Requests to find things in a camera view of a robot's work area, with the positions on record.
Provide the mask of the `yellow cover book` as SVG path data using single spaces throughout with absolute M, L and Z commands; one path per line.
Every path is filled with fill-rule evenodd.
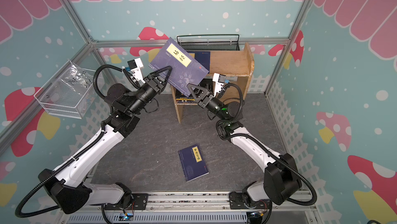
M 189 99 L 189 98 L 176 98 L 175 99 L 177 104 L 197 104 L 197 102 L 194 99 Z

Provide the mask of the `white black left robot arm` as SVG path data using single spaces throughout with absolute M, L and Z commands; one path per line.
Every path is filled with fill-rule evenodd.
M 138 115 L 146 105 L 162 93 L 172 73 L 167 66 L 147 75 L 143 86 L 136 91 L 124 85 L 112 85 L 103 95 L 98 87 L 98 78 L 105 69 L 113 69 L 130 76 L 126 69 L 109 64 L 100 66 L 93 76 L 93 88 L 97 95 L 111 108 L 111 114 L 101 121 L 99 131 L 67 161 L 54 170 L 45 169 L 39 174 L 39 184 L 35 186 L 18 204 L 15 216 L 28 218 L 61 209 L 72 214 L 86 205 L 114 205 L 125 211 L 135 203 L 131 190 L 122 183 L 95 185 L 85 183 L 84 179 L 91 169 L 118 143 L 128 137 L 139 122 Z M 55 206 L 23 212 L 23 207 L 41 189 L 56 203 Z

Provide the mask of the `blue book small yellow label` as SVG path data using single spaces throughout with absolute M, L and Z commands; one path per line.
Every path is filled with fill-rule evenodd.
M 205 69 L 210 71 L 210 52 L 209 51 L 188 51 L 188 53 L 199 62 Z

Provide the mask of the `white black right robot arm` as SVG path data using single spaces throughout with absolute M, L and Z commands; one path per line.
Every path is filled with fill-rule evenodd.
M 219 95 L 191 83 L 187 88 L 199 107 L 219 119 L 216 123 L 219 138 L 242 149 L 263 171 L 261 182 L 254 182 L 243 190 L 246 204 L 261 200 L 277 205 L 285 201 L 301 206 L 316 203 L 317 193 L 309 180 L 299 173 L 294 158 L 270 149 L 240 122 L 245 101 L 238 85 L 226 84 Z

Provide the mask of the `navy book yellow label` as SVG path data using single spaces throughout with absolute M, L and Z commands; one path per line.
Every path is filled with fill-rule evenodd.
M 178 151 L 186 182 L 209 174 L 198 144 L 194 144 Z
M 187 85 L 198 85 L 209 70 L 194 59 L 172 38 L 168 39 L 155 58 L 149 63 L 153 71 L 170 66 L 172 68 L 168 83 L 185 96 L 190 96 Z

